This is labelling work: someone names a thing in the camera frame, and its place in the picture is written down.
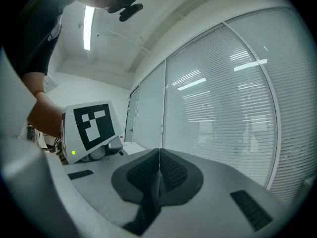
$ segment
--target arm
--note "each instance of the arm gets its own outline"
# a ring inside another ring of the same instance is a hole
[[[60,138],[62,108],[45,95],[44,73],[29,72],[22,77],[22,81],[37,99],[28,122],[39,131]]]

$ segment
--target ceiling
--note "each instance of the ceiling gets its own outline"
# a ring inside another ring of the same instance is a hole
[[[83,48],[83,29],[78,26],[84,21],[85,6],[75,2],[65,8],[62,18],[59,47],[65,58],[63,67],[72,66],[72,71],[85,68],[85,75],[76,73],[84,77],[88,77],[87,73],[104,71],[131,78],[142,59],[151,55],[160,37],[206,1],[136,0],[144,9],[126,22],[119,21],[119,13],[96,10],[90,51]]]

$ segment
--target ceiling light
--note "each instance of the ceiling light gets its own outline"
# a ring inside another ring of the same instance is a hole
[[[260,63],[261,64],[267,63],[267,59],[261,60]],[[250,62],[250,63],[244,64],[244,65],[238,66],[238,67],[234,67],[233,70],[234,71],[239,71],[239,70],[242,70],[242,69],[246,69],[246,68],[250,68],[250,67],[258,66],[258,65],[259,65],[259,63],[257,61],[254,61],[254,62]]]
[[[181,90],[184,90],[184,89],[186,89],[186,88],[188,88],[188,87],[191,87],[191,86],[194,86],[194,85],[198,85],[198,84],[200,84],[200,83],[203,83],[203,82],[205,82],[205,81],[206,81],[206,79],[205,79],[205,78],[202,78],[202,79],[197,80],[197,81],[195,81],[195,82],[193,82],[193,83],[190,83],[190,84],[188,84],[188,85],[182,86],[182,87],[178,88],[178,90],[181,91]]]
[[[84,21],[84,49],[90,50],[91,46],[91,27],[93,25],[95,8],[86,6]]]

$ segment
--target white wall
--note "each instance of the white wall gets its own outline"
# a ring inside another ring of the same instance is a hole
[[[51,75],[58,87],[48,97],[61,107],[87,102],[112,101],[124,137],[130,92],[91,79],[56,72]]]
[[[105,84],[131,89],[133,75],[123,73],[122,69],[102,61],[91,63],[86,59],[67,59],[57,69],[58,72],[85,77]]]
[[[131,90],[165,58],[207,29],[251,11],[277,6],[291,6],[287,0],[210,0],[177,22],[156,43],[135,72]]]

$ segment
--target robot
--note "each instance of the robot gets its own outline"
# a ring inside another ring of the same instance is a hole
[[[23,91],[15,101],[0,97],[1,178],[45,236],[267,237],[287,221],[269,191],[228,165],[168,149],[123,154],[111,102],[65,109],[63,166],[17,137],[35,100],[3,51],[1,68],[0,86]]]

